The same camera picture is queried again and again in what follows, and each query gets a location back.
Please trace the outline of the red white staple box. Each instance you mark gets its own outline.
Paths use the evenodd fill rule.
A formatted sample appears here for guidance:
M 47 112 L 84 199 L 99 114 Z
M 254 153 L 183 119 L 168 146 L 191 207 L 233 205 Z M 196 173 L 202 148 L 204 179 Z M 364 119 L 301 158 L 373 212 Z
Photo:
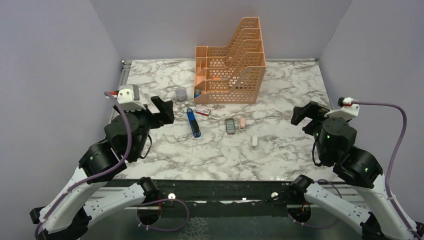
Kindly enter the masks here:
M 195 109 L 195 113 L 203 115 L 203 116 L 209 116 L 211 112 L 211 108 L 206 107 L 206 106 L 197 106 Z

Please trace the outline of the staple tray with staples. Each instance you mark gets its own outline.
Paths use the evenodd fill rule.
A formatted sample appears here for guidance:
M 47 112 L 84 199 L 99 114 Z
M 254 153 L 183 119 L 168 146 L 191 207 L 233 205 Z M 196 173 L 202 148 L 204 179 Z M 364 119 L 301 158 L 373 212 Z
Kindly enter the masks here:
M 227 118 L 225 120 L 225 128 L 226 133 L 229 135 L 234 134 L 236 132 L 235 121 L 233 118 Z

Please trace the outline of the pink white small stapler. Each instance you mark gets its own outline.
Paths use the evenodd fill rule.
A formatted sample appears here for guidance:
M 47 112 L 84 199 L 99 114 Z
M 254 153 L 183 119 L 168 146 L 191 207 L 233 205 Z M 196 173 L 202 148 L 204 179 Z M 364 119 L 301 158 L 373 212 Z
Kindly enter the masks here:
M 246 119 L 244 117 L 241 117 L 239 119 L 239 129 L 241 131 L 244 131 L 246 129 Z

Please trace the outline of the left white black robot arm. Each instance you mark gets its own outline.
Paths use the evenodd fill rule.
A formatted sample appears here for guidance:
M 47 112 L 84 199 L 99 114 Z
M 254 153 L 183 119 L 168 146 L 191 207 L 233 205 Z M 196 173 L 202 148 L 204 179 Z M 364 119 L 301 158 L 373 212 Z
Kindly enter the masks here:
M 150 130 L 174 122 L 173 102 L 151 97 L 158 109 L 151 112 L 143 104 L 139 109 L 126 109 L 123 101 L 112 99 L 118 115 L 104 127 L 105 138 L 89 147 L 79 160 L 69 182 L 44 207 L 30 212 L 38 240 L 76 240 L 97 221 L 124 208 L 141 204 L 152 205 L 159 189 L 150 177 L 142 177 L 130 186 L 98 200 L 91 197 L 126 169 L 127 163 L 142 158 Z

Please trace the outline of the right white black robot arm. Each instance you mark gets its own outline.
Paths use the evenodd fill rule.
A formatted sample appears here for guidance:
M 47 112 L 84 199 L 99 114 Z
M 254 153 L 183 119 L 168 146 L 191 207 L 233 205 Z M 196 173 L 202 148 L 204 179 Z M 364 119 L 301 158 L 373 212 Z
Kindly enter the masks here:
M 339 109 L 330 110 L 311 101 L 293 108 L 291 124 L 305 118 L 305 134 L 314 138 L 312 160 L 331 167 L 365 201 L 367 209 L 329 192 L 311 178 L 300 175 L 290 185 L 289 199 L 317 205 L 348 224 L 364 240 L 421 240 L 424 225 L 412 220 L 390 188 L 392 168 L 384 171 L 370 152 L 355 146 L 357 130 L 349 122 L 359 115 L 361 101 L 343 97 Z

